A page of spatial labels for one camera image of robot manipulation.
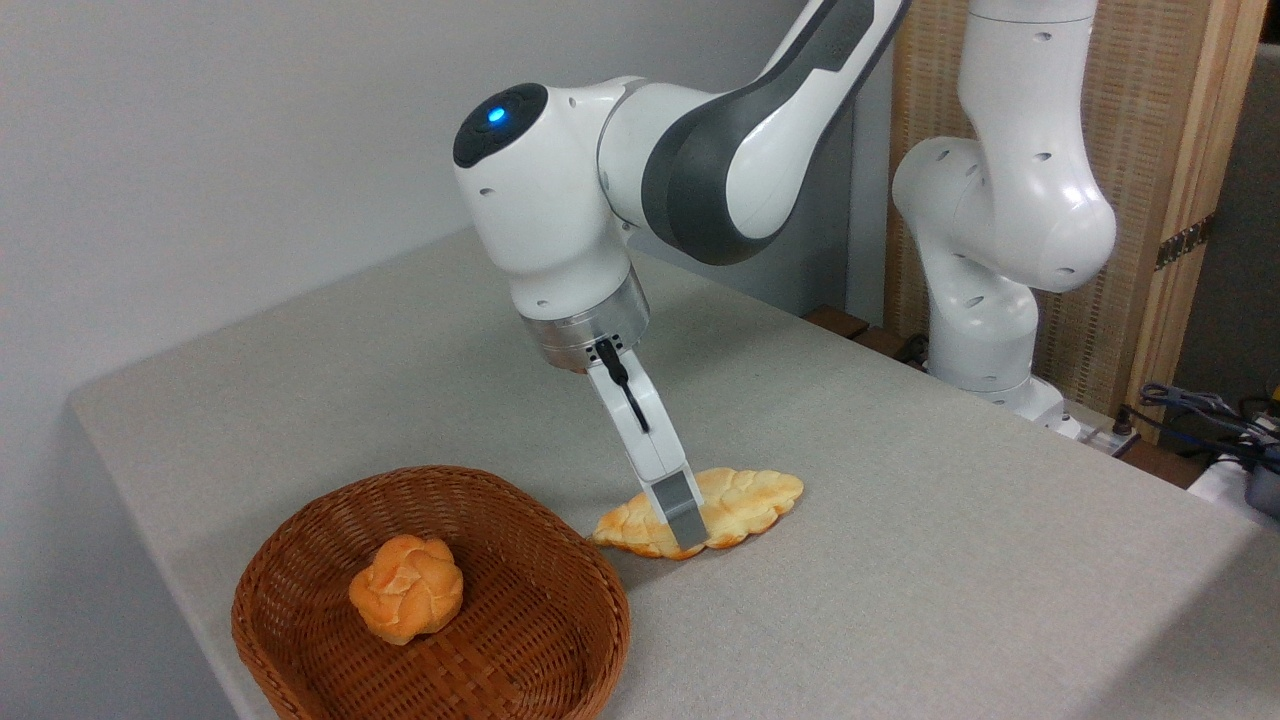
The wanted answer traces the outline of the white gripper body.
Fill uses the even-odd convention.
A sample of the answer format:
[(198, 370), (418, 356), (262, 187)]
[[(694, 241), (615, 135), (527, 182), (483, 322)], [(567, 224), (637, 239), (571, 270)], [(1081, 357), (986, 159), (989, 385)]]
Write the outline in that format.
[(588, 377), (644, 486), (690, 470), (660, 395), (634, 351), (596, 345)]

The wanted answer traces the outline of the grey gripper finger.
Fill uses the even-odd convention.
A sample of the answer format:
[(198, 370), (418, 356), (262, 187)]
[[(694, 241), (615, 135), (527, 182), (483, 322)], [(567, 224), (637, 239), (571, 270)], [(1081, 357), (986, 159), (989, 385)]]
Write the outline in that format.
[(704, 546), (709, 534), (701, 516), (703, 500), (690, 470), (677, 470), (644, 489), (660, 524), (668, 527), (681, 551)]

